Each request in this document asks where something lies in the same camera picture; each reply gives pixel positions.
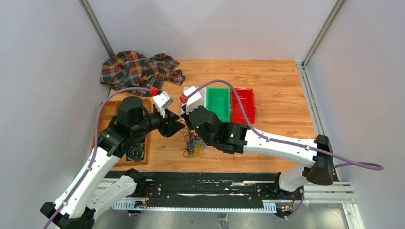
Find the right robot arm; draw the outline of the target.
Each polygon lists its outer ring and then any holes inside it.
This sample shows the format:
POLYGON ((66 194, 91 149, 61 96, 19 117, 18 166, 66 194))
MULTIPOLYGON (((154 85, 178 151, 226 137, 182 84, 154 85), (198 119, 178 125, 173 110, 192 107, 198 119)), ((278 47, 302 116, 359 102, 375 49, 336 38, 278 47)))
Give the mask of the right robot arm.
POLYGON ((308 183, 333 184, 331 145, 324 135, 299 139, 261 132, 245 124, 223 122, 203 106, 189 113, 182 111, 181 117, 207 146, 224 153, 263 154, 296 162, 297 166, 277 174, 273 185, 277 198, 285 199, 308 183))

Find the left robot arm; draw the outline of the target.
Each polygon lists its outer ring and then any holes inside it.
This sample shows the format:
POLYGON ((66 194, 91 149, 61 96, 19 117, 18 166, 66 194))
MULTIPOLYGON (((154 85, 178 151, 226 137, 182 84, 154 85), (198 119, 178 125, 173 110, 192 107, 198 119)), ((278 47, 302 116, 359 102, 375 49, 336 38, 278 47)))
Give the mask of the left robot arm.
POLYGON ((146 192, 146 179, 141 172, 130 169, 118 181, 96 194, 95 190, 110 169, 147 134, 158 130, 171 137, 185 125, 179 116, 166 109, 161 115, 157 108, 150 113, 139 97, 125 98, 117 115, 95 139, 94 148, 66 191, 54 202, 45 202, 40 209, 60 229, 90 229, 95 221, 126 196, 141 197, 146 192))

